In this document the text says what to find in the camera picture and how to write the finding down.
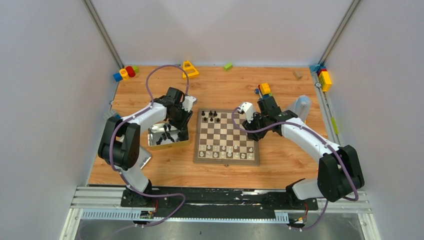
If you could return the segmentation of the wooden chess board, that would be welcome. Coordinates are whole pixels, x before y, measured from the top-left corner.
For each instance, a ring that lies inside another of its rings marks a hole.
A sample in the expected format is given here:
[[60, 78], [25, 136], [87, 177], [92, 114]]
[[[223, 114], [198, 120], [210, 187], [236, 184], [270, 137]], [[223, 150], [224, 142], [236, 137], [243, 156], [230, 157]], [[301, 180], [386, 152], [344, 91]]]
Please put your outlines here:
[[197, 164], [260, 165], [259, 143], [233, 124], [232, 110], [200, 108], [194, 162]]

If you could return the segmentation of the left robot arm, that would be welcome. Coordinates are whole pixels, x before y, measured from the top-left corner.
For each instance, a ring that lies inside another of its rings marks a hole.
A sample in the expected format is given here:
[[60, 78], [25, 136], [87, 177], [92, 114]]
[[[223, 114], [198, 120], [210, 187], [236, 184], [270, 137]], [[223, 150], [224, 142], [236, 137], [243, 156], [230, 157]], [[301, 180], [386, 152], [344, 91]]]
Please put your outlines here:
[[140, 146], [141, 134], [162, 121], [168, 121], [178, 130], [187, 129], [197, 101], [196, 97], [170, 87], [165, 95], [152, 98], [145, 108], [106, 121], [97, 154], [120, 175], [140, 206], [149, 206], [154, 197], [152, 183], [141, 170], [144, 160], [151, 158]]

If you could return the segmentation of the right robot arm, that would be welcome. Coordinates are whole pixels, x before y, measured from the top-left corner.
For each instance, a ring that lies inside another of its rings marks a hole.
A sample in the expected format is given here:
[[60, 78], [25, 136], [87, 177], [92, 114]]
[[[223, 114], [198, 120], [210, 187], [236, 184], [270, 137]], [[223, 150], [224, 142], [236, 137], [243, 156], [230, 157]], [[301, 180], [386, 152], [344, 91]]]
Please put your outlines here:
[[259, 141], [269, 131], [284, 137], [318, 163], [315, 179], [301, 179], [285, 188], [286, 204], [298, 209], [307, 199], [326, 199], [336, 202], [346, 199], [356, 202], [358, 190], [365, 185], [358, 153], [351, 145], [340, 146], [308, 127], [292, 108], [282, 110], [274, 97], [257, 101], [259, 111], [250, 102], [242, 102], [233, 110], [245, 115], [242, 124], [234, 126], [247, 134], [248, 139]]

